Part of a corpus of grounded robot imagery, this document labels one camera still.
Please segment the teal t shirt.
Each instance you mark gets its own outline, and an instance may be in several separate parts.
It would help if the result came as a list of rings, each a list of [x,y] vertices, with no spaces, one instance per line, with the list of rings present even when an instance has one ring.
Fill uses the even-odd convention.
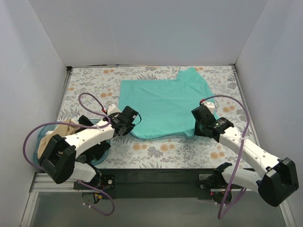
[[[140,114],[131,134],[142,140],[194,135],[191,113],[200,100],[213,96],[206,80],[194,69],[181,70],[175,79],[122,80],[118,107]]]

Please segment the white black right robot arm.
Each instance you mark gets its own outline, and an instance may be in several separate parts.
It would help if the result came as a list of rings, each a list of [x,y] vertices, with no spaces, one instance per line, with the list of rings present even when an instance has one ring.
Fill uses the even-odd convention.
[[[257,192],[269,205],[277,207],[299,189],[297,170],[294,161],[280,159],[263,150],[251,140],[245,140],[229,120],[214,117],[211,102],[201,104],[191,111],[195,119],[194,134],[214,139],[231,149],[252,170],[234,170],[231,163],[219,165],[213,174],[200,180],[204,188],[224,188],[228,183]]]

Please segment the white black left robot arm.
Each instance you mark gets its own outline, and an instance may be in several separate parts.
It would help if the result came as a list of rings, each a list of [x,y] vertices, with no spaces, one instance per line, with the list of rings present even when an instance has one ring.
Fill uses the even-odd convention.
[[[56,184],[73,180],[99,187],[101,172],[89,161],[79,162],[78,157],[92,147],[107,148],[110,139],[127,135],[135,127],[134,120],[139,116],[129,106],[120,111],[112,105],[107,115],[103,115],[95,125],[83,126],[82,131],[72,135],[53,135],[38,163]]]

